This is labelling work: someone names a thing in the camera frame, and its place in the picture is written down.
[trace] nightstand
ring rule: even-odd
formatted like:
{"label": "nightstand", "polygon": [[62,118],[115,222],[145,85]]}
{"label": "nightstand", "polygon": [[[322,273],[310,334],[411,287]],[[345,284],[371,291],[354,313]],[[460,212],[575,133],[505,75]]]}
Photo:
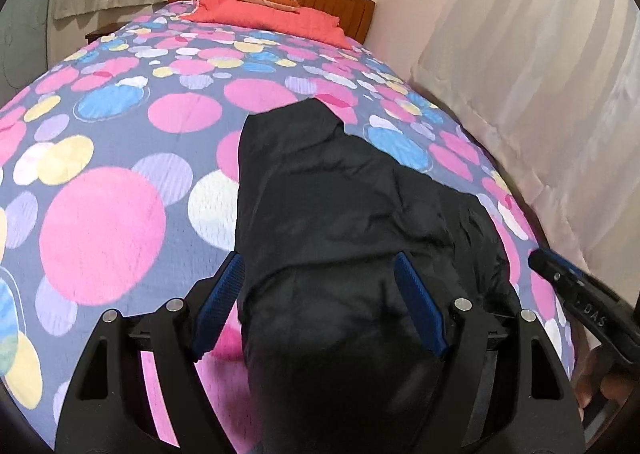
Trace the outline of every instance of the nightstand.
{"label": "nightstand", "polygon": [[107,26],[103,26],[102,28],[98,28],[91,33],[87,33],[85,38],[89,44],[91,44],[94,40],[100,39],[100,37],[104,37],[105,35],[111,35],[115,31],[118,31],[120,28],[126,26],[126,22],[112,22],[111,24],[107,24]]}

